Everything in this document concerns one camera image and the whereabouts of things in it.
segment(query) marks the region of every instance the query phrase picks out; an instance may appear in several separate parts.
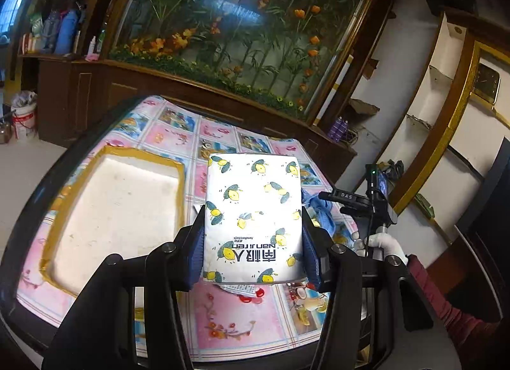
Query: bucket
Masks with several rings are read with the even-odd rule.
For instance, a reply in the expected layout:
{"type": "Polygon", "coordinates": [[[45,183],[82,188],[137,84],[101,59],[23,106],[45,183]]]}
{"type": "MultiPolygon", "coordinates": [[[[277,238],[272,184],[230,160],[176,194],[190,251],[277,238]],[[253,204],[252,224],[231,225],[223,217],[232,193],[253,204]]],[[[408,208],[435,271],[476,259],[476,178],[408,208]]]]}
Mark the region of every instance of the bucket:
{"type": "Polygon", "coordinates": [[[24,107],[12,107],[12,125],[18,141],[26,141],[34,138],[37,132],[35,120],[35,108],[37,103],[33,102],[24,107]]]}

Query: red sleeve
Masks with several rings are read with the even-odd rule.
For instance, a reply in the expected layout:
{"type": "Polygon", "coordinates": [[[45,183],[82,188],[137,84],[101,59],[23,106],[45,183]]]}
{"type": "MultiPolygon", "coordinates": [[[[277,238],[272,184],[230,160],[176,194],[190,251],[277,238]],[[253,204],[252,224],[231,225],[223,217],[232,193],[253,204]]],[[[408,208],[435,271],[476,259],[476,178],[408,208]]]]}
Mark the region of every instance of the red sleeve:
{"type": "Polygon", "coordinates": [[[464,313],[450,304],[430,279],[427,270],[416,255],[409,255],[407,268],[425,293],[428,301],[443,322],[463,366],[477,357],[486,341],[496,330],[498,323],[487,323],[464,313]]]}

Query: wooden cabinet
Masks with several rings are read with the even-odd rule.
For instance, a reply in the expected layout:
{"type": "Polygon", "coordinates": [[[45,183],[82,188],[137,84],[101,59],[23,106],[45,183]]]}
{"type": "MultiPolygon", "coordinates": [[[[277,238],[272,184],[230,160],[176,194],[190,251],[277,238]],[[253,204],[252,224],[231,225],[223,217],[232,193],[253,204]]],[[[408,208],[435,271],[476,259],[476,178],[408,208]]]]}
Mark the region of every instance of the wooden cabinet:
{"type": "Polygon", "coordinates": [[[161,95],[202,115],[270,137],[296,138],[333,184],[356,155],[315,126],[237,95],[116,61],[62,61],[39,56],[39,136],[69,146],[123,99],[161,95]]]}

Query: floor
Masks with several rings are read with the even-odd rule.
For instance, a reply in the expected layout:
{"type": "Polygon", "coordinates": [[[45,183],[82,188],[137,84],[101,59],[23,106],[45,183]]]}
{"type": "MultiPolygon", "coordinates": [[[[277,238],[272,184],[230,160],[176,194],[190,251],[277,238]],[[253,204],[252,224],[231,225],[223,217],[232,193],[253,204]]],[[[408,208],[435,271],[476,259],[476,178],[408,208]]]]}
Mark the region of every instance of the floor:
{"type": "Polygon", "coordinates": [[[0,144],[0,257],[26,201],[64,151],[39,139],[0,144]]]}

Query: blue gripper pad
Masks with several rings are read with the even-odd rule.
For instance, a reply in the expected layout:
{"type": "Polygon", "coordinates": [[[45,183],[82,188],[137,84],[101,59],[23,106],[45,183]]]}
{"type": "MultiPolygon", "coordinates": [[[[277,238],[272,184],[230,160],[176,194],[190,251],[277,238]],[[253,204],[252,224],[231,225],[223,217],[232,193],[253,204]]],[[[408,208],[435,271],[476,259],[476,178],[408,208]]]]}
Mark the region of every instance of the blue gripper pad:
{"type": "Polygon", "coordinates": [[[188,279],[189,286],[192,287],[200,279],[203,265],[203,238],[204,228],[203,222],[197,233],[197,236],[191,247],[190,256],[188,258],[188,279]]]}
{"type": "Polygon", "coordinates": [[[316,288],[320,288],[322,281],[319,275],[319,258],[315,253],[314,247],[312,245],[312,239],[310,238],[310,235],[304,225],[302,229],[302,239],[303,265],[304,270],[308,276],[308,281],[314,284],[316,288]]]}

